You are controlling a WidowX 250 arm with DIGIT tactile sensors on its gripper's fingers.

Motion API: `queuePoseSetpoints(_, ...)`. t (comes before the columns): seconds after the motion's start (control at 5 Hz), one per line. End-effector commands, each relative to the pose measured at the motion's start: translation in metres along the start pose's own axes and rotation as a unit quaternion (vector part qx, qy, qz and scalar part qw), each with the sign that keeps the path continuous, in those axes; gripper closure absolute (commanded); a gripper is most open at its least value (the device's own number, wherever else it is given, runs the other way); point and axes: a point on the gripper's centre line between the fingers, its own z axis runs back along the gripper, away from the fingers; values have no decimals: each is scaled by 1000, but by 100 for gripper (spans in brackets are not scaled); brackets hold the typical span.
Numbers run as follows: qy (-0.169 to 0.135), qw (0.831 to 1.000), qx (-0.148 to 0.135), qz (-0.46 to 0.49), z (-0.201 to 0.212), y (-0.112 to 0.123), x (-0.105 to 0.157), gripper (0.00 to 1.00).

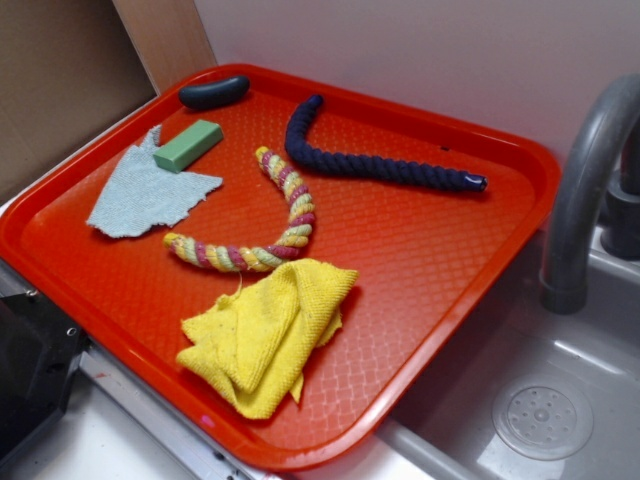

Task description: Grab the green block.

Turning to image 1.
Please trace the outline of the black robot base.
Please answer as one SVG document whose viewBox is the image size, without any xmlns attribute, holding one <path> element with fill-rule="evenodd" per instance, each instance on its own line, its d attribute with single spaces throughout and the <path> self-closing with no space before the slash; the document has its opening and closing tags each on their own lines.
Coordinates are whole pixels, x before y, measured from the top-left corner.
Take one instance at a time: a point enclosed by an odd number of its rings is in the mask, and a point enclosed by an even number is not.
<svg viewBox="0 0 640 480">
<path fill-rule="evenodd" d="M 87 344 L 84 330 L 48 297 L 1 299 L 1 465 L 66 413 Z"/>
</svg>

